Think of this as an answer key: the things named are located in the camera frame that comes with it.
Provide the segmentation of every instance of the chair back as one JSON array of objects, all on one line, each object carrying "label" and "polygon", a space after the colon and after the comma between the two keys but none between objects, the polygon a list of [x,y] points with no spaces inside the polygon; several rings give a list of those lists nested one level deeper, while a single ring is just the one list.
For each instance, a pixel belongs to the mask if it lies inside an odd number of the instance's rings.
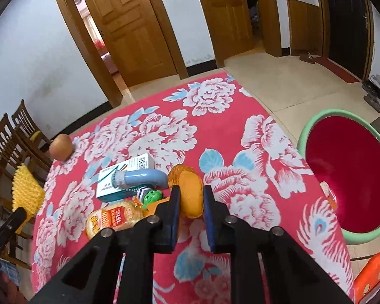
[{"label": "chair back", "polygon": [[24,100],[21,100],[20,106],[11,116],[11,119],[13,120],[15,126],[19,125],[19,128],[28,138],[39,131],[38,126],[35,124],[25,107]]},{"label": "chair back", "polygon": [[12,127],[7,113],[4,114],[0,121],[0,169],[3,173],[13,178],[13,175],[7,170],[7,165],[14,169],[25,159],[26,148],[24,143],[19,139]]}]

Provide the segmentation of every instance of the blue gripper pad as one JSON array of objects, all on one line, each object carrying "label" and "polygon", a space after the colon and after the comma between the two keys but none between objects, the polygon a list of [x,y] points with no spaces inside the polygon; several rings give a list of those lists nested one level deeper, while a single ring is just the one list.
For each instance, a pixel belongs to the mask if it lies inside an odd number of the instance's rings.
[{"label": "blue gripper pad", "polygon": [[207,232],[207,241],[212,252],[215,252],[215,227],[214,225],[214,212],[212,209],[215,207],[214,194],[212,192],[211,186],[205,186],[203,188],[203,199],[204,199],[204,223]]},{"label": "blue gripper pad", "polygon": [[175,195],[174,202],[172,202],[174,207],[174,217],[173,217],[173,224],[172,224],[172,239],[171,239],[171,245],[172,248],[176,246],[177,243],[177,233],[179,232],[179,217],[180,217],[180,190],[178,188],[173,188],[172,191],[179,191],[178,195]]}]

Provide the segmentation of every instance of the red label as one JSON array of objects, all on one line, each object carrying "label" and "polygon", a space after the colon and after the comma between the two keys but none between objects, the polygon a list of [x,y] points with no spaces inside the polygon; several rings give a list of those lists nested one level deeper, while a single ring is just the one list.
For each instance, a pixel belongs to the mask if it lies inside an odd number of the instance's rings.
[{"label": "red label", "polygon": [[107,219],[109,227],[116,227],[124,223],[124,207],[117,207],[107,210]]}]

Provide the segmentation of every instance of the barcode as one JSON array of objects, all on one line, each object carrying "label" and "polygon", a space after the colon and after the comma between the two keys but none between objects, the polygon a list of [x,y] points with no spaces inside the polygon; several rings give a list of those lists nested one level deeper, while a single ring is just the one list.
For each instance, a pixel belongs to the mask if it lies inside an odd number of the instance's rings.
[{"label": "barcode", "polygon": [[138,169],[145,169],[145,156],[139,159]]}]

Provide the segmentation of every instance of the table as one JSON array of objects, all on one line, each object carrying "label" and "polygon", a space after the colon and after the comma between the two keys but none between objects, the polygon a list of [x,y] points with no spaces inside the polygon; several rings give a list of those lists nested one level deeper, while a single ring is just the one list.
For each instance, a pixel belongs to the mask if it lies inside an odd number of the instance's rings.
[{"label": "table", "polygon": [[[168,173],[193,167],[217,200],[250,225],[280,225],[353,299],[349,252],[335,214],[294,145],[231,75],[168,89],[80,131],[76,151],[54,161],[35,223],[32,284],[38,291],[88,241],[101,168],[149,152]],[[229,303],[229,255],[209,251],[202,218],[181,219],[172,255],[156,255],[156,303]]]}]

